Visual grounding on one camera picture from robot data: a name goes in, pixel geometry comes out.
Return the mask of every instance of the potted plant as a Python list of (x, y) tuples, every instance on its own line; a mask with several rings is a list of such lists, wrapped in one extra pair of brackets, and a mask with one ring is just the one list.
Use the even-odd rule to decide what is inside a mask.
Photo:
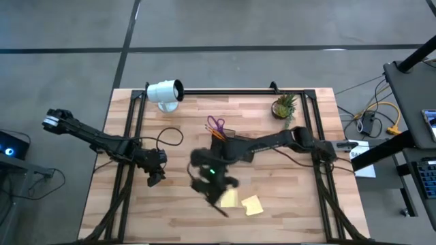
[(294, 94), (283, 94), (271, 105), (271, 113), (274, 118), (280, 120), (286, 119), (284, 129), (289, 127), (293, 119), (292, 114), (295, 112), (295, 100)]

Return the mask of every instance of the keyboard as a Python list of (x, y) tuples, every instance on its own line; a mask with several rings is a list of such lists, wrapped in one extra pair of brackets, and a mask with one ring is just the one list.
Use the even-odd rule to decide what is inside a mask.
[(421, 177), (421, 188), (424, 189), (427, 199), (436, 199), (436, 164), (427, 162), (416, 165)]

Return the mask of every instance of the small plant pot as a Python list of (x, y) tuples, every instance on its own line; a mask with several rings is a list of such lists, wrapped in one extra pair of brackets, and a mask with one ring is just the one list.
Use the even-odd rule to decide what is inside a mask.
[(281, 117), (281, 116), (279, 116), (279, 115), (277, 115), (277, 114), (275, 113), (274, 108), (275, 108), (275, 105), (276, 105), (276, 104), (277, 104), (277, 101), (274, 101), (274, 103), (272, 103), (272, 105), (271, 105), (271, 114), (272, 114), (272, 116), (274, 116), (274, 118), (279, 119), (279, 120), (286, 119), (287, 116), (286, 116), (286, 117)]

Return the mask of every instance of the paper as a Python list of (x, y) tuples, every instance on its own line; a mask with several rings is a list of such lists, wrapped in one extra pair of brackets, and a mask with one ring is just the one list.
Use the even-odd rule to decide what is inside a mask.
[[(349, 152), (350, 159), (353, 159), (354, 157), (357, 157), (358, 155), (369, 150), (368, 142), (364, 142), (364, 141), (360, 141), (360, 140), (350, 140), (350, 141), (356, 142), (359, 144), (359, 146), (356, 146), (355, 148), (352, 149), (351, 152)], [(364, 167), (364, 168), (356, 171), (356, 177), (375, 178), (374, 165), (370, 165), (368, 167)]]
[(222, 208), (233, 208), (238, 206), (238, 191), (236, 189), (228, 189), (221, 198)]
[(257, 195), (254, 195), (253, 197), (249, 197), (245, 200), (242, 200), (241, 203), (246, 208), (245, 214), (247, 216), (253, 215), (253, 214), (260, 214), (264, 211), (262, 208), (262, 205), (260, 205), (260, 201)]

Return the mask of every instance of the table leg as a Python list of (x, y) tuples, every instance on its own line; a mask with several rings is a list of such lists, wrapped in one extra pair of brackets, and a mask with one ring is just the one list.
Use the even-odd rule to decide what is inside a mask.
[(389, 157), (404, 148), (415, 146), (411, 133), (407, 130), (352, 159), (354, 171), (367, 167), (380, 159)]

